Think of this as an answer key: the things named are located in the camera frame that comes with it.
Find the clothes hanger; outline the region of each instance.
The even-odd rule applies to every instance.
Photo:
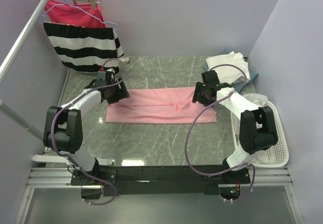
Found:
[[[116,25],[117,26],[117,28],[115,29],[113,29],[114,31],[117,31],[118,30],[118,28],[119,28],[119,26],[118,26],[118,24],[117,23],[114,23],[114,22],[111,22],[111,21],[102,21],[100,18],[98,18],[98,17],[96,17],[96,16],[94,16],[94,15],[91,15],[90,13],[88,13],[87,11],[85,11],[85,10],[83,10],[82,8],[80,8],[80,7],[77,7],[77,6],[74,6],[74,5],[70,5],[70,4],[67,4],[66,3],[66,0],[64,0],[64,3],[63,4],[55,4],[55,5],[53,5],[48,11],[46,11],[46,13],[45,13],[45,15],[41,15],[41,16],[46,16],[46,14],[49,12],[49,11],[51,11],[54,7],[56,7],[56,6],[65,6],[65,5],[68,5],[68,6],[70,6],[70,7],[74,7],[74,8],[77,8],[77,9],[79,9],[79,10],[81,10],[81,11],[83,11],[84,13],[86,13],[86,14],[88,14],[89,16],[91,16],[91,17],[93,17],[93,18],[95,18],[95,19],[97,19],[99,22],[101,22],[102,24],[106,24],[106,23],[109,23],[109,24],[113,24],[113,25]]]

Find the pink towel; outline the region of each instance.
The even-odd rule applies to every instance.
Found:
[[[56,4],[61,4],[61,2],[49,0],[47,5],[45,6],[45,10],[46,11],[49,10],[53,5],[56,5]],[[75,6],[85,10],[91,15],[94,15],[100,18],[100,20],[104,21],[100,6],[97,6],[96,10],[92,8],[91,4],[75,5]],[[77,8],[74,8],[68,5],[55,6],[47,14],[50,20],[54,23],[67,24],[67,25],[73,25],[73,26],[82,26],[82,27],[92,27],[92,28],[105,27],[105,25],[99,22],[97,19],[89,16],[88,14],[84,13],[83,11]]]
[[[195,87],[167,89],[130,89],[130,98],[107,108],[106,122],[146,124],[190,124],[204,108],[193,103]],[[217,122],[217,113],[206,110],[197,123]]]

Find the plastic basket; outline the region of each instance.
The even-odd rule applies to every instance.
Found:
[[[265,151],[269,160],[268,163],[253,163],[253,162],[251,163],[257,167],[281,167],[281,166],[284,166],[289,159],[287,143],[286,143],[282,123],[279,118],[276,107],[270,101],[267,102],[266,106],[269,106],[274,112],[278,142],[275,146],[272,146],[270,149]],[[231,122],[233,117],[236,117],[236,116],[233,113],[231,113]],[[234,145],[235,145],[235,148],[237,148],[237,137],[235,135],[234,127],[235,127],[234,124],[232,124],[232,134],[233,134]]]

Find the purple cable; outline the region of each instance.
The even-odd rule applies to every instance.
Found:
[[[104,66],[107,64],[107,62],[109,62],[109,61],[111,61],[111,60],[118,60],[118,61],[122,62],[120,59],[108,59],[107,61],[105,61],[105,62],[104,62],[104,64],[103,64],[103,66],[102,66],[102,67],[104,67]],[[60,110],[56,113],[56,115],[54,116],[54,119],[53,119],[53,121],[52,121],[52,123],[51,123],[50,137],[51,137],[51,143],[52,143],[53,149],[54,149],[54,151],[56,152],[56,154],[57,154],[58,156],[60,156],[60,157],[68,157],[68,160],[69,160],[73,165],[75,165],[75,167],[78,167],[78,168],[79,168],[79,170],[80,170],[84,175],[88,176],[89,178],[91,178],[91,179],[93,179],[93,180],[100,181],[101,183],[104,183],[104,184],[106,184],[106,185],[109,185],[109,186],[111,186],[111,187],[113,188],[113,190],[114,190],[114,195],[113,195],[113,197],[112,197],[110,200],[106,201],[106,202],[103,202],[103,203],[92,203],[92,202],[89,202],[88,200],[84,200],[84,202],[89,203],[89,204],[91,204],[91,205],[105,205],[105,204],[110,203],[110,202],[111,202],[111,201],[113,201],[113,200],[114,200],[114,198],[117,196],[117,189],[116,189],[116,187],[115,187],[113,184],[111,184],[109,181],[102,180],[102,179],[99,179],[99,178],[97,178],[97,177],[95,177],[95,176],[92,176],[92,175],[88,174],[86,171],[84,171],[84,170],[81,168],[81,166],[80,166],[80,165],[78,165],[78,164],[77,164],[77,163],[72,159],[72,157],[71,157],[71,156],[69,156],[69,155],[64,155],[64,154],[61,154],[61,153],[59,152],[59,150],[57,149],[57,146],[56,146],[55,136],[54,136],[54,132],[55,132],[55,124],[56,124],[56,121],[57,121],[58,117],[60,116],[60,114],[61,114],[63,111],[65,111],[66,109],[68,109],[69,107],[71,107],[72,105],[74,105],[75,103],[77,103],[79,100],[81,100],[81,99],[82,99],[83,97],[85,97],[87,94],[89,94],[89,93],[91,93],[91,92],[93,92],[93,91],[99,90],[99,89],[105,89],[105,88],[109,88],[109,87],[113,87],[113,86],[116,86],[116,85],[118,85],[118,84],[121,84],[121,83],[124,81],[124,78],[126,77],[126,75],[127,75],[127,71],[125,72],[125,74],[123,75],[122,79],[121,79],[119,82],[114,83],[114,84],[110,84],[110,85],[104,85],[104,86],[96,87],[96,88],[90,89],[90,90],[89,90],[89,91],[87,91],[86,93],[81,94],[81,95],[80,95],[79,97],[77,97],[73,102],[69,103],[69,104],[68,104],[68,105],[66,105],[64,108],[60,109]]]
[[[215,67],[213,67],[213,68],[211,68],[209,71],[211,71],[211,70],[213,70],[213,69],[215,69],[215,68],[218,68],[218,67],[222,67],[222,66],[229,66],[229,67],[233,67],[233,68],[236,68],[236,69],[238,69],[242,74],[243,74],[243,77],[244,77],[244,83],[241,85],[241,86],[239,86],[237,89],[241,89],[243,86],[245,86],[246,84],[247,84],[247,76],[246,76],[246,74],[239,68],[239,67],[237,67],[237,66],[235,66],[235,65],[231,65],[231,64],[221,64],[221,65],[217,65],[217,66],[215,66]],[[190,128],[189,128],[189,130],[188,130],[188,133],[187,133],[187,135],[186,135],[186,139],[185,139],[185,145],[184,145],[184,154],[185,154],[185,158],[186,158],[186,161],[187,161],[187,164],[189,165],[189,167],[194,171],[194,172],[196,172],[197,174],[199,174],[199,175],[203,175],[203,176],[218,176],[218,175],[222,175],[222,174],[224,174],[224,173],[227,173],[227,172],[229,172],[229,171],[231,171],[231,170],[234,170],[234,169],[236,169],[236,168],[238,168],[238,167],[242,167],[242,166],[248,166],[248,165],[250,165],[250,166],[252,166],[252,168],[253,168],[253,177],[252,177],[252,181],[251,181],[251,183],[250,183],[250,187],[249,187],[249,189],[246,191],[246,193],[244,193],[241,197],[239,197],[238,199],[236,199],[236,200],[233,200],[233,201],[239,201],[239,200],[241,200],[241,199],[243,199],[250,191],[251,191],[251,189],[252,189],[252,186],[253,186],[253,183],[254,183],[254,178],[255,178],[255,173],[256,173],[256,169],[255,169],[255,167],[254,167],[254,165],[253,164],[251,164],[251,163],[241,163],[241,164],[239,164],[239,165],[237,165],[237,166],[234,166],[234,167],[231,167],[231,168],[229,168],[229,169],[227,169],[227,170],[223,170],[223,171],[220,171],[220,172],[218,172],[218,173],[211,173],[211,174],[208,174],[208,173],[203,173],[203,172],[201,172],[201,171],[199,171],[199,170],[197,170],[196,168],[194,168],[194,166],[191,164],[191,162],[190,162],[190,160],[189,160],[189,158],[188,158],[188,150],[187,150],[187,146],[188,146],[188,140],[189,140],[189,137],[190,137],[190,134],[191,134],[191,131],[192,131],[192,129],[193,129],[193,127],[194,127],[194,125],[196,124],[196,121],[197,121],[197,119],[207,110],[207,109],[209,109],[209,108],[211,108],[211,107],[213,107],[213,106],[215,106],[216,104],[218,104],[218,103],[220,103],[220,102],[222,102],[222,101],[224,101],[224,100],[226,100],[226,99],[228,99],[229,97],[231,97],[231,95],[234,93],[234,91],[232,91],[232,92],[230,92],[226,97],[224,97],[224,98],[222,98],[222,99],[220,99],[220,100],[217,100],[217,101],[215,101],[215,102],[213,102],[212,104],[210,104],[210,105],[208,105],[207,107],[205,107],[203,110],[201,110],[198,114],[197,114],[197,116],[195,117],[195,119],[193,120],[193,122],[192,122],[192,124],[191,124],[191,126],[190,126]]]

